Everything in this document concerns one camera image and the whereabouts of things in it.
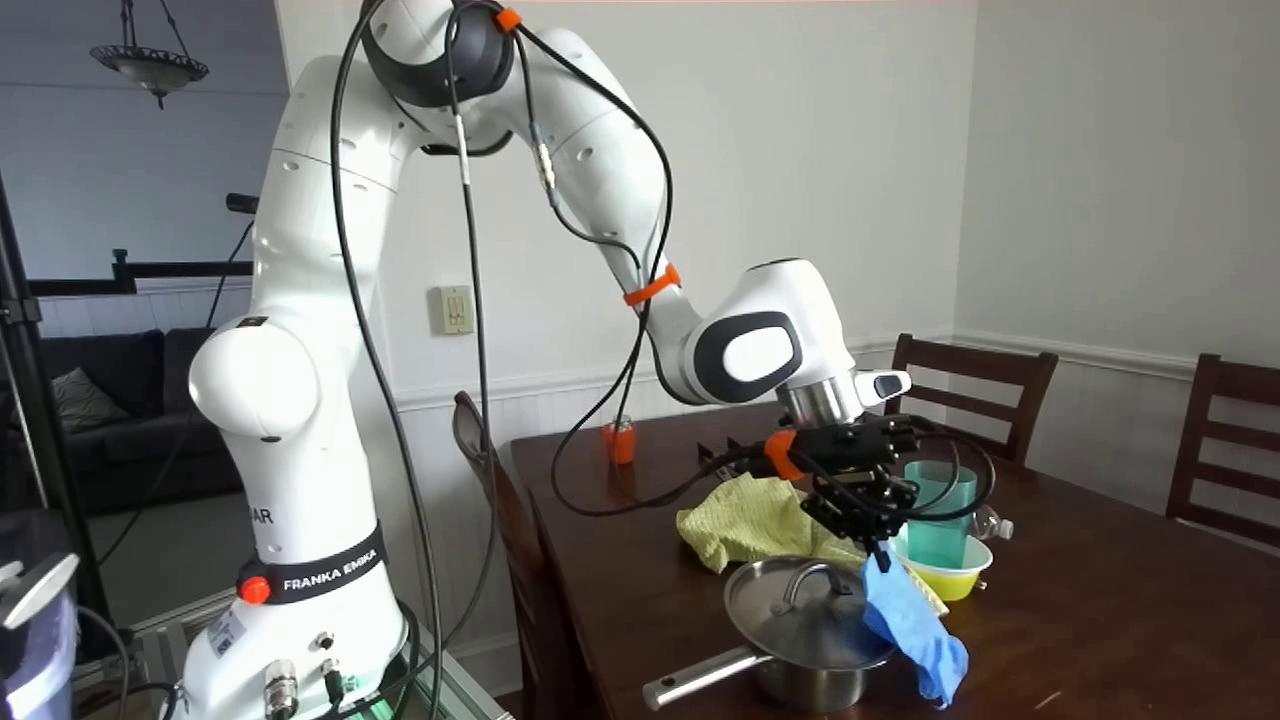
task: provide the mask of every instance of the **pot handle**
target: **pot handle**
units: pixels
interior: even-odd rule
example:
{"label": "pot handle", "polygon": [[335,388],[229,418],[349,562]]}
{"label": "pot handle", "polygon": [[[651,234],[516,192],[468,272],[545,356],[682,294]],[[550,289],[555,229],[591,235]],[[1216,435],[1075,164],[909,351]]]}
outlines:
{"label": "pot handle", "polygon": [[755,667],[762,662],[773,660],[772,655],[756,652],[750,646],[739,646],[728,652],[722,652],[716,657],[708,657],[696,665],[690,665],[684,670],[676,670],[666,678],[654,680],[644,687],[644,703],[649,710],[660,710],[663,706],[677,701],[686,694],[695,693],[708,685],[713,685],[730,675],[736,675],[749,667]]}
{"label": "pot handle", "polygon": [[791,579],[787,580],[787,589],[782,592],[782,601],[774,603],[773,606],[774,615],[790,612],[795,607],[796,594],[800,592],[800,583],[814,573],[823,573],[827,575],[827,579],[831,580],[831,592],[837,594],[849,594],[851,592],[847,587],[845,587],[845,582],[840,579],[840,571],[836,570],[833,565],[820,560],[814,560],[813,562],[803,565],[799,570],[796,570],[796,574],[791,575]]}

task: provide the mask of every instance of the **orange object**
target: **orange object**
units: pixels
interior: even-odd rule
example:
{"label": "orange object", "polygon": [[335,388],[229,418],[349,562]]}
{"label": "orange object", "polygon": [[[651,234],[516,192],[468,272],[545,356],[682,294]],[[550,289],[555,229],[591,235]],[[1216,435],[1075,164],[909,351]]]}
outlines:
{"label": "orange object", "polygon": [[628,292],[622,296],[628,307],[635,307],[645,300],[649,300],[654,295],[667,290],[667,286],[680,284],[680,273],[676,272],[676,266],[667,263],[667,272],[662,274],[658,279],[649,283],[646,287],[641,287],[635,292]]}
{"label": "orange object", "polygon": [[630,465],[636,459],[636,427],[631,420],[623,420],[622,428],[617,429],[613,423],[600,428],[604,436],[604,450],[609,454],[609,461],[614,465]]}
{"label": "orange object", "polygon": [[271,597],[271,585],[266,582],[266,578],[255,575],[241,583],[239,596],[241,600],[250,605],[262,605],[266,602],[266,598]]}
{"label": "orange object", "polygon": [[791,456],[787,455],[795,439],[795,430],[778,430],[769,436],[769,439],[764,441],[764,456],[773,462],[773,469],[778,471],[780,478],[792,483],[804,478],[804,473],[800,471],[800,468],[796,468],[796,464],[791,461]]}
{"label": "orange object", "polygon": [[493,19],[498,23],[498,27],[502,28],[502,32],[511,32],[520,24],[520,13],[512,10],[511,8],[503,8],[500,13],[493,17]]}

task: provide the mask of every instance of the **blue cloth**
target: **blue cloth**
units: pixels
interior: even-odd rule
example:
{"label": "blue cloth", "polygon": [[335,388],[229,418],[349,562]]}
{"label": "blue cloth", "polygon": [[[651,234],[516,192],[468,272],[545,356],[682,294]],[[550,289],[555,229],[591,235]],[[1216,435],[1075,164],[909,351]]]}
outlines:
{"label": "blue cloth", "polygon": [[920,696],[940,701],[941,710],[951,705],[960,680],[969,671],[969,652],[942,626],[893,551],[883,543],[881,547],[890,557],[890,569],[881,573],[874,555],[863,564],[863,587],[867,589],[863,620],[872,632],[896,644],[915,662]]}

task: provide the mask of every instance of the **orange band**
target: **orange band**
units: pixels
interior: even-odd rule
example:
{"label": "orange band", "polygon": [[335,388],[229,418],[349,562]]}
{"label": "orange band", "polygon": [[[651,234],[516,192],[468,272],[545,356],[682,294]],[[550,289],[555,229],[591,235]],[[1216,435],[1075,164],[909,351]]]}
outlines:
{"label": "orange band", "polygon": [[641,302],[649,300],[654,295],[658,295],[659,292],[667,290],[667,286],[672,284],[675,286],[680,284],[680,273],[676,272],[675,265],[667,263],[667,272],[663,273],[662,277],[649,283],[648,287],[641,287],[635,292],[628,292],[623,295],[622,300],[626,301],[627,307],[635,307],[636,305],[640,305]]}
{"label": "orange band", "polygon": [[500,13],[493,17],[493,19],[498,23],[498,27],[502,28],[502,32],[511,32],[520,24],[520,13],[512,10],[511,8],[503,8]]}
{"label": "orange band", "polygon": [[780,478],[792,483],[804,478],[800,468],[796,468],[791,457],[787,456],[787,451],[791,450],[791,443],[795,439],[795,430],[778,430],[769,436],[769,439],[764,441],[764,456],[773,462],[773,469],[778,471]]}

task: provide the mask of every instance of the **franka emika robot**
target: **franka emika robot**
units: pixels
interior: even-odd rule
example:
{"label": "franka emika robot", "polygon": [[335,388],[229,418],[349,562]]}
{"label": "franka emika robot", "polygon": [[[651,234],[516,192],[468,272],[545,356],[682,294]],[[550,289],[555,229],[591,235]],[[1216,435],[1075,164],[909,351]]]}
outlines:
{"label": "franka emika robot", "polygon": [[[370,696],[406,641],[348,389],[364,346],[334,222],[339,79],[346,260],[365,301],[408,156],[422,145],[457,147],[468,184],[466,145],[515,133],[532,149],[548,197],[563,200],[584,233],[607,238],[598,245],[627,304],[649,305],[666,391],[690,405],[730,405],[776,389],[790,429],[739,448],[739,466],[813,473],[805,509],[882,552],[878,541],[902,523],[890,509],[915,500],[882,464],[915,450],[916,436],[909,419],[860,418],[910,379],[854,370],[818,270],[800,259],[758,265],[699,315],[662,254],[667,169],[658,146],[579,36],[534,35],[493,3],[365,0],[361,20],[367,63],[339,73],[339,58],[316,58],[292,90],[256,217],[248,314],[220,328],[192,364],[192,397],[221,429],[244,483],[256,556],[241,573],[239,598],[192,642],[174,716],[333,716],[335,680],[342,702]],[[849,470],[869,478],[832,475]]]}

